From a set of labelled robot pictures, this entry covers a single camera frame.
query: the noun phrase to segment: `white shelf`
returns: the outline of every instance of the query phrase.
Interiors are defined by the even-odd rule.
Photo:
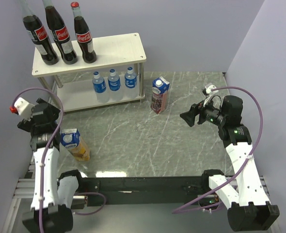
[[[97,60],[91,64],[83,61],[77,41],[72,41],[72,44],[78,56],[78,61],[72,65],[67,65],[63,62],[60,52],[54,43],[52,46],[59,57],[59,61],[52,66],[46,65],[38,50],[35,49],[32,75],[35,78],[39,78],[50,75],[130,65],[146,61],[146,55],[138,33],[93,38]]]
[[[124,77],[122,76],[120,77],[121,77],[120,82],[122,89],[125,90],[126,87],[125,87]],[[106,77],[104,79],[107,84],[107,91],[109,91],[108,78]],[[122,102],[129,102],[134,100],[141,100],[144,99],[145,97],[145,95],[142,97],[139,96],[139,89],[138,89],[138,95],[134,99],[130,99],[124,96],[121,101],[114,101],[110,99],[107,103],[101,103],[96,98],[96,94],[91,79],[85,81],[65,83],[62,88],[57,89],[57,94],[58,97],[61,99],[65,112],[122,103]]]

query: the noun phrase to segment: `lower shelf board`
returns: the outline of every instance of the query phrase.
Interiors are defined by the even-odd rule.
[[[107,78],[104,78],[107,89],[108,82]],[[125,84],[121,79],[122,88],[125,88]],[[96,94],[93,88],[92,80],[77,81],[72,83],[65,83],[62,88],[57,89],[57,95],[61,99],[61,102],[64,106],[64,112],[100,107],[105,105],[111,105],[116,103],[123,103],[135,100],[141,100],[145,98],[145,95],[139,96],[139,93],[136,98],[130,99],[127,96],[124,96],[120,101],[115,101],[109,99],[106,103],[101,103],[97,100]]]

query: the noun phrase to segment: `marble tabletop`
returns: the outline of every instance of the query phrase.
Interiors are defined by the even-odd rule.
[[[84,72],[60,78],[67,83],[91,76]],[[157,115],[150,101],[152,81],[159,76],[170,82],[170,90],[166,110]],[[200,176],[213,168],[232,175],[217,126],[206,122],[191,128],[179,117],[204,99],[201,89],[208,83],[226,85],[221,72],[145,72],[142,101],[66,114],[62,129],[78,128],[91,156],[79,162],[61,146],[58,175],[78,169],[85,177]],[[228,94],[220,91],[221,97]]]

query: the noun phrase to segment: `juice carton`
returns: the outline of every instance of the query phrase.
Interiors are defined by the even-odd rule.
[[[169,86],[170,83],[162,76],[153,81],[151,108],[157,114],[165,109]]]
[[[90,159],[90,150],[78,129],[61,130],[61,144],[76,160],[88,161]]]

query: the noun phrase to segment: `red label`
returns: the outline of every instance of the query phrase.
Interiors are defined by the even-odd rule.
[[[56,33],[56,36],[57,36],[59,41],[66,40],[67,38],[70,37],[69,32],[67,31],[66,26],[64,26],[60,30],[56,30],[55,33]]]
[[[80,42],[80,43],[89,42],[89,41],[91,41],[90,31],[88,31],[85,34],[76,34],[76,38],[77,38],[77,41]]]
[[[39,29],[35,30],[35,33],[39,41],[45,40],[47,38],[47,32],[43,25]]]

